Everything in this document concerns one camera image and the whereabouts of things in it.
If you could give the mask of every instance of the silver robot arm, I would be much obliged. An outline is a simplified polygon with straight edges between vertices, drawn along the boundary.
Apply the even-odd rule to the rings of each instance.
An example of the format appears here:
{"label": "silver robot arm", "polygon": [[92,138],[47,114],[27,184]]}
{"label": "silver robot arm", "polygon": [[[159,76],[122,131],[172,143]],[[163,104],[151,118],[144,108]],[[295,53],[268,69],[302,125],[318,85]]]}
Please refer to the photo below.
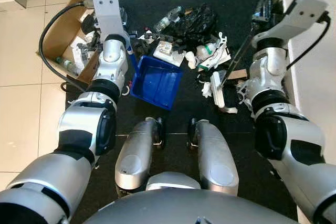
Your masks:
{"label": "silver robot arm", "polygon": [[57,149],[29,164],[0,193],[2,223],[68,223],[97,160],[114,145],[130,40],[118,0],[93,0],[93,4],[104,41],[97,72],[87,91],[61,116]]}
{"label": "silver robot arm", "polygon": [[238,91],[255,119],[257,151],[314,223],[336,223],[336,166],[325,163],[322,131],[290,104],[281,81],[287,41],[325,18],[326,6],[321,0],[294,0],[281,22],[254,36],[250,78]]}

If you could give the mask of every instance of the cardboard box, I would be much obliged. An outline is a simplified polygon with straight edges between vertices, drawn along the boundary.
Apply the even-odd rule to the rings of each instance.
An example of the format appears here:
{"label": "cardboard box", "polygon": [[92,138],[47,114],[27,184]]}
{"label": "cardboard box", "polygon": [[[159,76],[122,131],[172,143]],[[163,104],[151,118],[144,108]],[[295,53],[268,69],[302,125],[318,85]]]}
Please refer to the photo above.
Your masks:
{"label": "cardboard box", "polygon": [[[80,0],[70,0],[68,5],[79,1]],[[84,33],[80,28],[80,18],[86,10],[87,9],[85,7],[78,6],[60,16],[49,29],[49,32],[44,39],[43,52],[49,63],[57,70],[62,70],[71,77],[82,82],[90,83],[97,68],[97,52],[94,53],[79,76],[75,76],[73,73],[67,71],[63,66],[56,63],[56,58],[59,56],[75,63],[70,44],[76,36],[84,39]]]}

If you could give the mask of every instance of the white tile floor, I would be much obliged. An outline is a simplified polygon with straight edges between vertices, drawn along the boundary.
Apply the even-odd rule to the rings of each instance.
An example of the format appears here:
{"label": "white tile floor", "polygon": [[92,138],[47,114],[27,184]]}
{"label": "white tile floor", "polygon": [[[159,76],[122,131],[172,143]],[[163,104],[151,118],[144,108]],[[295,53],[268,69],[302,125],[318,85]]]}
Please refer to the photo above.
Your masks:
{"label": "white tile floor", "polygon": [[62,80],[36,55],[43,27],[68,0],[28,0],[0,13],[0,190],[36,157],[57,146]]}

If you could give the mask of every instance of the plastic bottle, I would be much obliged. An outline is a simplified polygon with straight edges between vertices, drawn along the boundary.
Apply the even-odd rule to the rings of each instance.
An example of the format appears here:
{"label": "plastic bottle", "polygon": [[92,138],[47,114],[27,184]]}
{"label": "plastic bottle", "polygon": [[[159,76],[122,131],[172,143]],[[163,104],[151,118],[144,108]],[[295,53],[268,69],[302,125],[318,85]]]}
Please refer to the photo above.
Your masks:
{"label": "plastic bottle", "polygon": [[164,28],[166,28],[171,22],[177,20],[178,15],[181,13],[182,7],[178,6],[177,8],[172,9],[170,12],[167,13],[155,26],[154,30],[159,33]]}
{"label": "plastic bottle", "polygon": [[78,75],[77,68],[70,60],[64,59],[63,57],[57,57],[56,62],[67,69],[69,72]]}
{"label": "plastic bottle", "polygon": [[203,62],[215,53],[216,44],[208,43],[205,46],[198,46],[196,47],[196,49],[196,57],[199,59],[200,62]]}

